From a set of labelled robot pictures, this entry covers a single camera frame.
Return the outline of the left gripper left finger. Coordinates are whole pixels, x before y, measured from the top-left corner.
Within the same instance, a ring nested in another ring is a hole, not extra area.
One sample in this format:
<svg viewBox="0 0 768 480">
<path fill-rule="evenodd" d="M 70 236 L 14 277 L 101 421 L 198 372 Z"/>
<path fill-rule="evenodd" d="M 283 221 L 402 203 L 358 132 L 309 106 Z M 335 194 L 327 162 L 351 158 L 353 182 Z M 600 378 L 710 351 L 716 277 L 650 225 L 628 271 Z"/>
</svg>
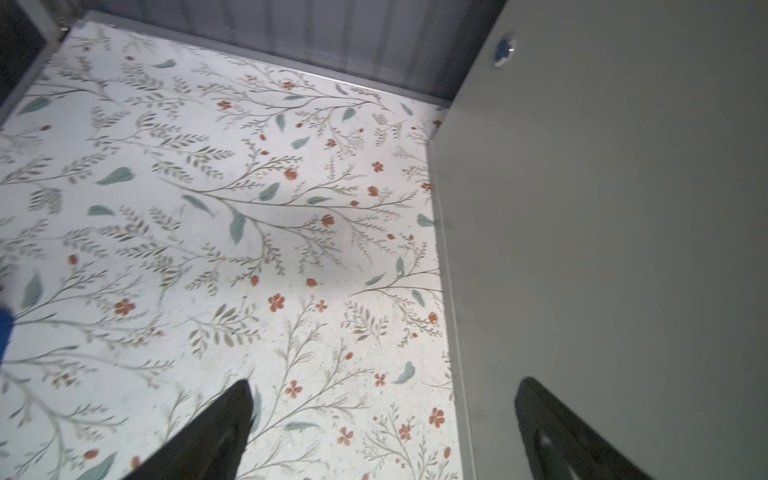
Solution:
<svg viewBox="0 0 768 480">
<path fill-rule="evenodd" d="M 248 381 L 235 382 L 128 477 L 235 479 L 250 434 L 253 407 Z"/>
</svg>

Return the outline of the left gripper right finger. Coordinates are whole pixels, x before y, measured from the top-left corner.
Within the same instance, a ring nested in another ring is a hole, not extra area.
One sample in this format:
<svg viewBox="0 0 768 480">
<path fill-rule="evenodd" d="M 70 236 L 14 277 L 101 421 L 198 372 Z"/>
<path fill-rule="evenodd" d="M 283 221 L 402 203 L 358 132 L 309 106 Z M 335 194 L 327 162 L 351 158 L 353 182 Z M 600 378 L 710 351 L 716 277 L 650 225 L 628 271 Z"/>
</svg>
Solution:
<svg viewBox="0 0 768 480">
<path fill-rule="evenodd" d="M 649 478 L 532 377 L 519 384 L 515 412 L 535 480 Z"/>
</svg>

